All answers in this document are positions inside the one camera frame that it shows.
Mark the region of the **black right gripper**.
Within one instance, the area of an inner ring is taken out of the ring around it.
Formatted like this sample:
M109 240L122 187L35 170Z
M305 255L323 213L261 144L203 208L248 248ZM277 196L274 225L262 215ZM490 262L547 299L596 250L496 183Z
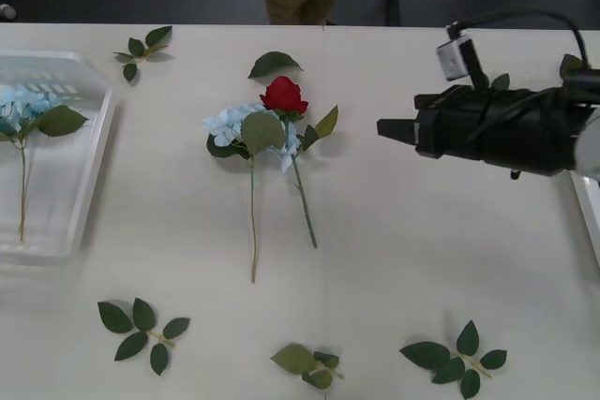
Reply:
M483 124L490 105L489 88L453 85L440 94L414 97L415 119L380 119L382 137L415 146L420 156L438 159L455 156L492 163L479 139L469 141Z

